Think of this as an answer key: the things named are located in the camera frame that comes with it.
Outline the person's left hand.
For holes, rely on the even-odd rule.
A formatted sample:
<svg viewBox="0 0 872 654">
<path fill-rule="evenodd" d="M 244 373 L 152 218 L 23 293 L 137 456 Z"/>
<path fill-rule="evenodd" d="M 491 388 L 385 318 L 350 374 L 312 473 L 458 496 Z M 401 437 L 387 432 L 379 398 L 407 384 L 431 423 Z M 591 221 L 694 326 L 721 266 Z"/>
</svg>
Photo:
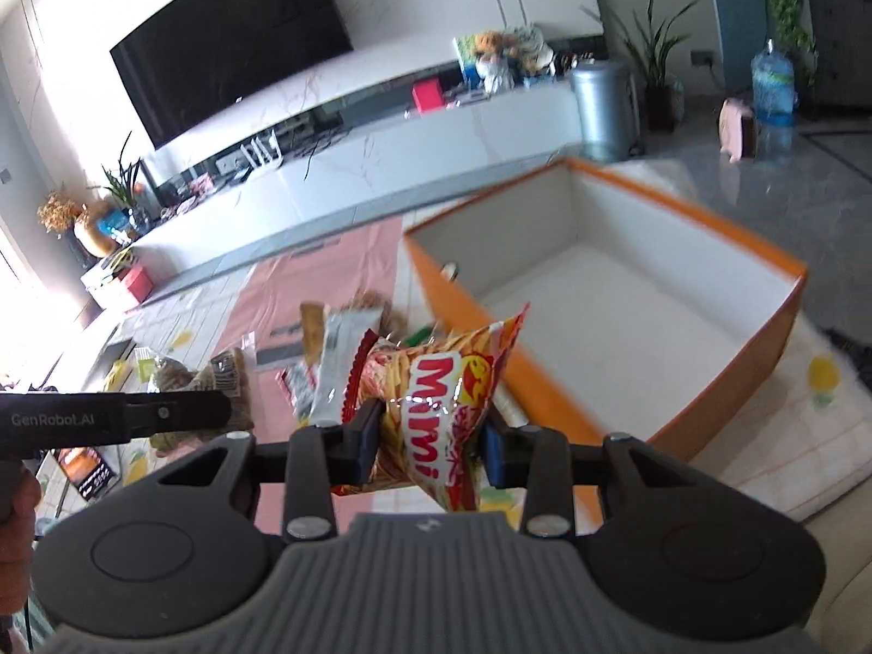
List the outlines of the person's left hand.
<svg viewBox="0 0 872 654">
<path fill-rule="evenodd" d="M 33 558 L 35 508 L 39 506 L 39 481 L 27 469 L 13 494 L 12 511 L 2 524 L 0 539 L 0 610 L 3 616 L 18 613 L 29 592 L 29 569 Z"/>
</svg>

